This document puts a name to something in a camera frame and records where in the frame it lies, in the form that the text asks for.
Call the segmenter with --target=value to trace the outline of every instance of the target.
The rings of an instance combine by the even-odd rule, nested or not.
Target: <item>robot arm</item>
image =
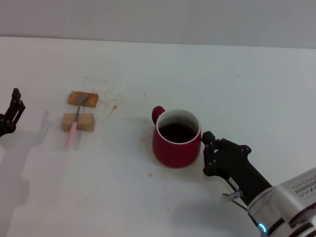
[[[14,88],[9,108],[4,115],[0,114],[0,137],[15,131],[16,124],[25,110],[23,101],[20,99],[19,89]]]
[[[248,161],[248,146],[215,139],[210,131],[202,142],[204,174],[226,180],[235,191],[227,198],[241,198],[261,236],[316,237],[310,222],[316,215],[316,168],[273,187]]]

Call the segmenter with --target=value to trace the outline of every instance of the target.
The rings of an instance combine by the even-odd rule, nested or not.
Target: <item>white table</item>
[[[184,169],[155,159],[152,108],[190,110],[203,131],[249,145],[277,185],[316,166],[315,77],[311,49],[0,38],[0,113],[14,87],[26,105],[0,138],[0,236],[259,236],[222,202],[228,185],[203,177],[202,153]],[[84,109],[95,132],[66,149],[71,90],[100,100]]]

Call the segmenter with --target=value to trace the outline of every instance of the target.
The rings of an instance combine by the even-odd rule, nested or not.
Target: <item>spoon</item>
[[[78,103],[78,109],[77,109],[77,113],[76,113],[75,119],[73,121],[73,124],[71,124],[71,128],[70,128],[67,143],[66,143],[67,147],[72,147],[74,142],[75,142],[80,106],[86,98],[88,98],[88,94],[83,94],[83,95],[79,96],[76,100]]]

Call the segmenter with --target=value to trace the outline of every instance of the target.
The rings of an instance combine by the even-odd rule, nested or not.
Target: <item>dark liquid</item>
[[[171,123],[159,129],[160,134],[170,142],[184,143],[191,141],[196,132],[183,123]]]

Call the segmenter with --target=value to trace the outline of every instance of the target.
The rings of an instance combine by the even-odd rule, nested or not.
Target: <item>wooden block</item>
[[[88,98],[81,104],[81,106],[85,107],[92,107],[95,108],[95,106],[98,103],[99,95],[94,93],[87,93],[82,91],[72,91],[68,97],[68,104],[70,105],[78,105],[77,98],[81,96],[82,94],[88,94]]]
[[[74,114],[64,114],[63,117],[63,130],[64,132],[69,132],[71,124],[73,123],[75,119],[75,113]],[[77,130],[87,131],[87,132],[93,132],[94,131],[94,116],[93,114],[79,114],[79,119],[77,123]]]

